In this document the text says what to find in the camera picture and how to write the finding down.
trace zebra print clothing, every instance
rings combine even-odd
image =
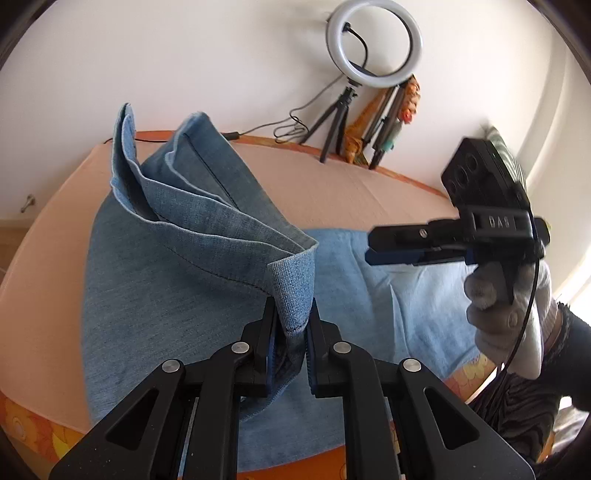
[[[591,328],[573,315],[567,306],[561,304],[559,308],[563,312],[563,325],[553,347],[544,357],[540,377],[526,380],[516,374],[502,372],[470,403],[478,416],[532,466],[552,431],[560,399],[580,390],[579,385],[569,385],[569,382],[587,383],[584,373],[569,377],[565,370],[571,367],[572,360],[577,356],[573,350],[578,350],[579,340],[583,340],[571,340],[573,325],[580,330],[577,337],[586,337],[588,349],[591,348]],[[591,400],[588,388],[579,392],[579,399],[579,403]]]

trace blue denim garment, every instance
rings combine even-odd
[[[286,342],[277,345],[272,396],[244,401],[248,417],[300,371],[317,243],[284,219],[205,114],[189,117],[142,168],[134,138],[124,105],[113,135],[113,195],[96,217],[87,261],[85,365],[89,345],[92,358],[102,357],[101,371],[86,370],[88,396],[112,395],[103,389],[112,387],[119,399],[130,387],[122,376],[132,371],[138,383],[163,359],[208,358],[261,318],[273,295]],[[215,325],[202,331],[201,322]],[[191,344],[192,330],[199,341]],[[134,348],[123,363],[113,355]],[[118,401],[111,398],[100,411],[91,403],[93,418]]]
[[[322,318],[337,323],[344,338],[376,358],[414,356],[441,378],[477,355],[465,314],[465,265],[370,267],[365,232],[320,230],[308,232],[320,241],[315,264],[277,266],[270,245],[297,258],[316,242],[283,219],[206,116],[189,118],[141,169],[133,130],[125,108],[114,136],[114,195],[97,214],[88,258],[82,349],[93,423],[163,360],[194,362],[235,341],[245,323],[261,317],[266,292],[284,295],[282,319],[292,319],[292,312],[307,315],[309,304],[291,306],[314,288]],[[243,214],[253,218],[242,223]],[[256,238],[267,249],[243,254],[242,245],[259,248]],[[208,263],[208,255],[216,257]],[[245,259],[259,276],[238,268]],[[275,269],[268,272],[265,262]],[[290,333],[298,327],[284,322],[295,361],[280,372],[282,386],[301,362],[298,333]],[[266,410],[241,423],[239,470],[292,462],[343,441],[341,401],[315,399],[303,369]]]

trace person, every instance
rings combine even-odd
[[[470,300],[467,320],[477,328],[476,346],[501,365],[508,360],[525,320],[534,266],[524,265],[518,270],[512,304],[500,298],[495,275],[491,265],[477,268],[466,278],[464,291]],[[552,431],[563,396],[571,397],[576,408],[591,410],[590,346],[591,327],[574,315],[568,305],[555,301],[550,269],[541,261],[522,343],[507,371],[497,375],[470,404],[528,461],[536,478],[561,478],[563,474],[558,471],[565,471],[565,458],[569,457],[569,478],[589,475],[591,460],[584,452],[591,439],[589,422],[571,445],[579,450],[575,455],[567,449],[544,462],[536,462]]]

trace triangular cutout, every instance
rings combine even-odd
[[[107,442],[128,450],[137,450],[144,436],[150,414],[158,398],[158,390],[152,388],[106,435]]]
[[[478,440],[478,430],[472,426],[441,394],[434,388],[425,389],[425,396],[437,422],[437,428],[448,450],[455,450],[474,440]]]

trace glove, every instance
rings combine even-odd
[[[497,365],[508,360],[525,318],[534,281],[534,265],[523,265],[517,272],[513,289],[514,300],[501,298],[505,280],[500,263],[492,262],[474,270],[464,282],[464,292],[471,304],[468,322],[477,328],[478,349]],[[540,261],[538,287],[525,335],[511,362],[508,372],[534,380],[538,378],[544,356],[544,342],[550,336],[558,307],[552,298],[550,269]]]

